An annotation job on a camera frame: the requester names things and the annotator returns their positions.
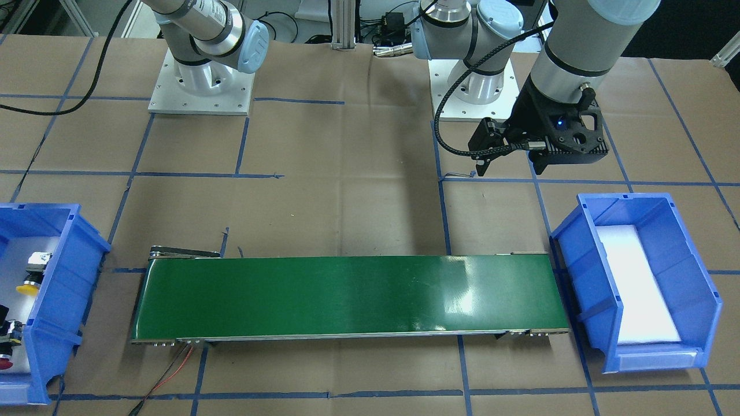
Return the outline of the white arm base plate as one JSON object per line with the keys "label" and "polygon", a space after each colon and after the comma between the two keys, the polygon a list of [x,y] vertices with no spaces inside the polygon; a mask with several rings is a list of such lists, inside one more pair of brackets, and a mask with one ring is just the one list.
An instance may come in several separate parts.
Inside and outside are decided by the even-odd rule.
{"label": "white arm base plate", "polygon": [[148,110],[167,115],[248,116],[254,75],[217,62],[189,66],[167,51]]}
{"label": "white arm base plate", "polygon": [[[433,112],[454,82],[465,71],[460,60],[434,59],[428,62]],[[520,90],[511,61],[502,73],[484,76],[471,73],[447,100],[441,121],[478,122],[484,117],[505,121],[510,117]]]}

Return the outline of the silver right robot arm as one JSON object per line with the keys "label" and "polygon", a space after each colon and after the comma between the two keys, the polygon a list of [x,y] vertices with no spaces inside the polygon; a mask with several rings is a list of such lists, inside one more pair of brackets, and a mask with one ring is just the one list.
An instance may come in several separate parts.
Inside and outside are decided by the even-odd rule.
{"label": "silver right robot arm", "polygon": [[185,66],[216,62],[254,74],[269,50],[267,26],[224,1],[146,1],[175,61]]}

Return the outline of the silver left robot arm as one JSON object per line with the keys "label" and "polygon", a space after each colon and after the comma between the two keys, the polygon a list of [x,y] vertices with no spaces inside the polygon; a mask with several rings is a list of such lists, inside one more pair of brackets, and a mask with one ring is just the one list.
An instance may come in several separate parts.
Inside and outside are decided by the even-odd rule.
{"label": "silver left robot arm", "polygon": [[[536,174],[558,164],[592,164],[609,153],[597,89],[658,1],[552,1],[552,21],[526,31],[508,1],[418,1],[410,40],[420,59],[454,67],[433,116],[437,144],[470,158],[484,176],[497,158],[526,152]],[[457,98],[483,106],[499,98],[515,47],[545,34],[508,118],[483,117],[464,149],[447,143],[439,124]]]}

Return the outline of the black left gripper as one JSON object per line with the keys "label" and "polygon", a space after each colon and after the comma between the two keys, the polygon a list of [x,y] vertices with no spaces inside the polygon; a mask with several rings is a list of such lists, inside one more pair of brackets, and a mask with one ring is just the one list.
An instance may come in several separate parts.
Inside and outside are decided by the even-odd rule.
{"label": "black left gripper", "polygon": [[535,173],[553,164],[592,164],[609,153],[602,112],[590,86],[576,90],[575,103],[555,102],[526,80],[510,118],[479,122],[468,142],[476,174],[484,176],[490,163],[515,150],[528,151]]}

